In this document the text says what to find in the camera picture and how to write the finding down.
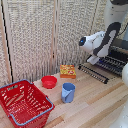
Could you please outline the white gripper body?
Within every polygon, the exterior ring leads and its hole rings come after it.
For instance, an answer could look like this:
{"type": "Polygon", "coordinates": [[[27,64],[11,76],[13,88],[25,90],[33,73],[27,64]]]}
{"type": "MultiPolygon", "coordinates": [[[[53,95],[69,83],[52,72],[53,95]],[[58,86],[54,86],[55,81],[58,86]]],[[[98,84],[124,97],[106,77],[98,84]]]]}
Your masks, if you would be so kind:
{"type": "Polygon", "coordinates": [[[87,62],[90,63],[90,64],[92,64],[92,65],[95,65],[98,61],[99,61],[99,57],[97,57],[95,55],[92,55],[92,56],[90,56],[87,59],[87,62]]]}

